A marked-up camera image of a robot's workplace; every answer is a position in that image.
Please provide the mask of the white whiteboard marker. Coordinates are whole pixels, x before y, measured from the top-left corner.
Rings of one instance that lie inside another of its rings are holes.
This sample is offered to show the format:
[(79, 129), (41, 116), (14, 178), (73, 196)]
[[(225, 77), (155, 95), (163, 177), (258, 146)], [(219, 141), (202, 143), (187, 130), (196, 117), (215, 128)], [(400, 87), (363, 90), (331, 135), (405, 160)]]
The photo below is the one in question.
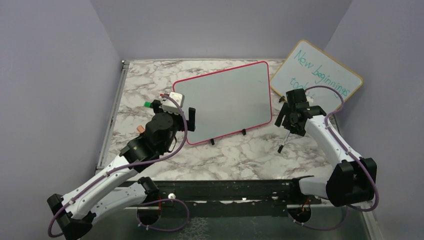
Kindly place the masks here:
[(288, 132), (287, 134), (286, 134), (286, 136), (284, 137), (284, 139), (283, 139), (283, 142), (282, 142), (282, 144), (281, 145), (286, 145), (286, 143), (287, 143), (287, 140), (288, 140), (288, 138), (289, 138), (289, 136), (291, 135), (291, 133), (290, 132)]

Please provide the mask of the black marker cap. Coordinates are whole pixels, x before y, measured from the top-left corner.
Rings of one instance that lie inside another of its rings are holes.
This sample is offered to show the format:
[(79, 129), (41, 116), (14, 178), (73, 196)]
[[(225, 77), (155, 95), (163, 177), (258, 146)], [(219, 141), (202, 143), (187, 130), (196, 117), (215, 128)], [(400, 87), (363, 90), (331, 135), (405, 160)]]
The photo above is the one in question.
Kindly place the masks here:
[(284, 145), (283, 144), (280, 145), (277, 152), (280, 154), (282, 152), (283, 148), (284, 148)]

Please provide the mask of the aluminium frame left rail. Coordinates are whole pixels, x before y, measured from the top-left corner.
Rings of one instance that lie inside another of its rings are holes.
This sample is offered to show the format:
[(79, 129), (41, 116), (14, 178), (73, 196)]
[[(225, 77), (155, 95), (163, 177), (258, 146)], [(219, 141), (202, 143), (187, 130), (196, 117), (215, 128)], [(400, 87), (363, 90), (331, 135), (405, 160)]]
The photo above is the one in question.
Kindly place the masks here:
[(115, 92), (115, 97), (114, 97), (114, 101), (113, 101), (113, 104), (112, 104), (111, 112), (110, 112), (108, 122), (107, 122), (107, 125), (106, 125), (105, 136), (104, 136), (104, 139), (103, 139), (103, 142), (102, 142), (102, 145), (101, 145), (101, 149), (100, 149), (100, 152), (99, 152), (99, 157), (98, 157), (97, 165), (96, 165), (96, 168), (95, 168), (96, 173), (101, 171), (106, 165), (106, 161), (107, 161), (107, 157), (108, 157), (108, 150), (109, 150), (109, 147), (110, 147), (110, 142), (111, 142), (111, 138), (112, 138), (112, 135), (113, 135), (116, 116), (117, 116), (117, 112), (118, 112), (119, 105), (120, 105), (120, 102), (121, 102), (123, 89), (124, 89), (124, 86), (125, 86), (125, 81), (126, 81), (126, 78), (127, 78), (130, 63), (131, 63), (130, 60), (122, 60), (121, 61), (122, 69), (121, 69), (121, 73), (120, 73), (120, 77), (119, 77), (119, 81), (118, 81), (117, 90)]

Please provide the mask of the black yellow-board foot clip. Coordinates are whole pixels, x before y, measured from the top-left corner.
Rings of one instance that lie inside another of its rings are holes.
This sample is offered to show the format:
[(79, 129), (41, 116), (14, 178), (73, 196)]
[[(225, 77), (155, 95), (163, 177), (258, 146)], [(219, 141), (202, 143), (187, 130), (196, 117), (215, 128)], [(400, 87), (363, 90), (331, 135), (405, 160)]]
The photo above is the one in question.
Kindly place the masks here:
[(279, 103), (281, 103), (281, 102), (285, 102), (285, 101), (286, 101), (285, 96), (281, 96), (281, 97), (279, 98), (279, 100), (278, 100), (278, 102), (279, 102)]

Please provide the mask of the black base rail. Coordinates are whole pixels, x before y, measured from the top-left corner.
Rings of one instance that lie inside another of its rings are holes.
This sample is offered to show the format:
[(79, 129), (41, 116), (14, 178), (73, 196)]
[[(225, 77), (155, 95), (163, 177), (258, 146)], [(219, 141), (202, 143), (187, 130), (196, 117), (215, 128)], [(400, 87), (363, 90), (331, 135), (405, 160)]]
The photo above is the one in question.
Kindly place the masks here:
[(157, 180), (152, 206), (135, 204), (142, 218), (286, 217), (287, 210), (310, 212), (321, 199), (300, 193), (296, 179), (268, 180)]

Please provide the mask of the red framed whiteboard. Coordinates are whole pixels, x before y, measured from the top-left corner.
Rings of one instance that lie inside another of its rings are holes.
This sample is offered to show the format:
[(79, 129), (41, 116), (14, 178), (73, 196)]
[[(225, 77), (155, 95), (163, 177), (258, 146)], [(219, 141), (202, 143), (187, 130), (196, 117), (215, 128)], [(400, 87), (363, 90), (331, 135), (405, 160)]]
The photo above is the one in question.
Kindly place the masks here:
[(257, 61), (176, 81), (184, 95), (183, 110), (194, 108), (195, 131), (187, 142), (196, 145), (241, 133), (272, 120), (269, 65)]

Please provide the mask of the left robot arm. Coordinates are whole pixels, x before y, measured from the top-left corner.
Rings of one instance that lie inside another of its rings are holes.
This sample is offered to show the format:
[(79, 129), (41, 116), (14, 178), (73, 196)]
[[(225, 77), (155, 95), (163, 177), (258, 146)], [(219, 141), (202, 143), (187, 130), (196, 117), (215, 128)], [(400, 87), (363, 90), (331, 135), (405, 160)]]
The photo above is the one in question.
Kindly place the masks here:
[(47, 203), (53, 214), (47, 227), (50, 238), (79, 240), (102, 217), (116, 210), (141, 203), (152, 205), (159, 199), (158, 188), (150, 177), (141, 177), (123, 190), (115, 189), (155, 163), (180, 152), (188, 133), (196, 130), (196, 109), (183, 110), (184, 97), (175, 92), (161, 100), (146, 101), (153, 117), (137, 137), (130, 140), (103, 170), (76, 189), (52, 194)]

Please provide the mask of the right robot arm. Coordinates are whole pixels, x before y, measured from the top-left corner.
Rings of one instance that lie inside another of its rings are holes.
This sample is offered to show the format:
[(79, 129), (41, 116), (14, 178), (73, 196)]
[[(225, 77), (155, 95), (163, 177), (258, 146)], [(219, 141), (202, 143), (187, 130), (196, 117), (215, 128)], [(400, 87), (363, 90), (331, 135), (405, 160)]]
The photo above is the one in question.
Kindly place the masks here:
[(292, 135), (312, 137), (332, 166), (329, 177), (304, 176), (288, 190), (289, 199), (300, 204), (308, 196), (326, 199), (335, 207), (374, 201), (367, 211), (373, 211), (380, 202), (376, 186), (377, 163), (355, 151), (330, 123), (332, 114), (318, 105), (310, 105), (306, 90), (293, 89), (286, 93), (275, 125), (284, 127)]

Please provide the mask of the green and black highlighter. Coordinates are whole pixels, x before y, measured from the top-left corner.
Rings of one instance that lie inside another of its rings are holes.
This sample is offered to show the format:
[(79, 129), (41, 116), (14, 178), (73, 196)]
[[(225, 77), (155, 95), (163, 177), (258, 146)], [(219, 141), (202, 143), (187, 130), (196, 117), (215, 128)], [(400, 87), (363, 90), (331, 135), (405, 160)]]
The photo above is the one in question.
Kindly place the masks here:
[(153, 108), (153, 103), (152, 103), (152, 102), (149, 102), (149, 101), (146, 101), (146, 102), (143, 104), (143, 106), (144, 106), (144, 107), (146, 107), (146, 108)]

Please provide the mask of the yellow framed whiteboard with writing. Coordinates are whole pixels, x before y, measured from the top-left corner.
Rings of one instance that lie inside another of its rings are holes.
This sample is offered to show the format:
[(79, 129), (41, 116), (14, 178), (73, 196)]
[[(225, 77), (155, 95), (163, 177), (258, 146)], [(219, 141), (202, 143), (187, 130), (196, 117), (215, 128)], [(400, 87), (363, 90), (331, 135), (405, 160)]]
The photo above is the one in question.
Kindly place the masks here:
[(324, 51), (301, 40), (270, 80), (270, 87), (280, 96), (288, 91), (305, 89), (313, 105), (326, 113), (341, 106), (363, 84), (363, 78)]

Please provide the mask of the orange marker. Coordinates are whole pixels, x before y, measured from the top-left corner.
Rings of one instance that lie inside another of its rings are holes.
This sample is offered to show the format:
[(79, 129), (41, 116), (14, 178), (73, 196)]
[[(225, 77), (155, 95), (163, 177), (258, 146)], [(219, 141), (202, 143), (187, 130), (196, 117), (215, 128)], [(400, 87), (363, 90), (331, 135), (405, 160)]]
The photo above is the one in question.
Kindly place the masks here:
[(145, 132), (145, 128), (142, 125), (137, 126), (136, 130), (139, 134), (143, 134)]

